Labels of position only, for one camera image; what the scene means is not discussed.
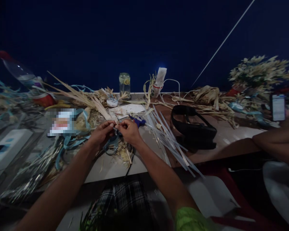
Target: green shirt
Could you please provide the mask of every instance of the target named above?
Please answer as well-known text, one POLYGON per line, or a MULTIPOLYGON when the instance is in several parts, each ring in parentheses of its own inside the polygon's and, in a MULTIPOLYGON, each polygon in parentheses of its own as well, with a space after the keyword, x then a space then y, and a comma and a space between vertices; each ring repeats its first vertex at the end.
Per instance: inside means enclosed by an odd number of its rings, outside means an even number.
POLYGON ((182 207, 177 211, 176 214, 176 230, 211 231, 215 230, 215 225, 210 219, 206 219, 196 209, 189 207, 182 207))

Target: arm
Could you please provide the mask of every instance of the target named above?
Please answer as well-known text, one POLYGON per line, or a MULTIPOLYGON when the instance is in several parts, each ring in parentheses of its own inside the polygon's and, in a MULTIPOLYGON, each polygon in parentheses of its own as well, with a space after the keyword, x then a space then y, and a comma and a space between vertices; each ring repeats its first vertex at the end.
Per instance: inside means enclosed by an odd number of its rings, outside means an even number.
POLYGON ((71 164, 30 208, 16 230, 55 230, 71 206, 97 152, 113 135, 114 121, 98 126, 71 164))
POLYGON ((150 176, 166 198, 172 216, 175 217, 177 210, 182 207, 191 207, 199 211, 192 196, 173 169, 142 140, 137 125, 130 120, 124 120, 116 128, 122 133, 125 141, 140 153, 150 176))
MULTIPOLYGON (((264 110, 267 118, 272 117, 270 111, 264 110)), ((253 136, 254 143, 275 158, 289 164, 289 109, 286 120, 280 122, 281 128, 253 136)))

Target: white flower bouquet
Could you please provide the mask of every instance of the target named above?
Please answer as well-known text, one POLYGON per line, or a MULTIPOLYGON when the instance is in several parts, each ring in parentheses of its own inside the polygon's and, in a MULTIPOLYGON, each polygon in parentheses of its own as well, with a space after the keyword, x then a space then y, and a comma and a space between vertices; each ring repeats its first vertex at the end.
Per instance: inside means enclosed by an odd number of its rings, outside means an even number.
POLYGON ((277 56, 266 59, 265 56, 244 58, 242 63, 231 70, 229 81, 233 86, 253 88, 258 92, 270 91, 274 86, 289 80, 289 60, 275 60, 277 56))

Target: plastic bottle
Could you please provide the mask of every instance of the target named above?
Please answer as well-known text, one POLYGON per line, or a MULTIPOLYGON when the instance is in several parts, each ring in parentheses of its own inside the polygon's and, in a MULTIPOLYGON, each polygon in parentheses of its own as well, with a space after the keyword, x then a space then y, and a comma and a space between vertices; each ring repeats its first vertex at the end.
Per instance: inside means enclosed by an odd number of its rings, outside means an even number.
POLYGON ((33 72, 27 69, 23 64, 19 63, 17 60, 13 59, 7 52, 0 51, 0 58, 2 59, 8 71, 26 88, 32 92, 37 91, 32 86, 43 88, 43 85, 33 74, 33 72))
POLYGON ((125 100, 131 99, 131 77, 128 73, 120 73, 119 75, 119 89, 120 89, 120 96, 126 93, 127 98, 125 100))
POLYGON ((166 73, 167 73, 167 68, 160 67, 158 69, 157 77, 153 85, 153 92, 151 93, 151 96, 153 98, 157 98, 158 94, 162 90, 166 73))

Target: lemon slice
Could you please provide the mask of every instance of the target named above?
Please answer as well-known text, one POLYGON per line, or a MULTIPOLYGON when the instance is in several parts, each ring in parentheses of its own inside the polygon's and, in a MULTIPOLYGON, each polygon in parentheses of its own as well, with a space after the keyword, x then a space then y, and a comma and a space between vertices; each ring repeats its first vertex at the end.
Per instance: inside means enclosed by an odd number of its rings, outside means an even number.
POLYGON ((129 79, 124 80, 124 84, 128 85, 129 84, 129 79))

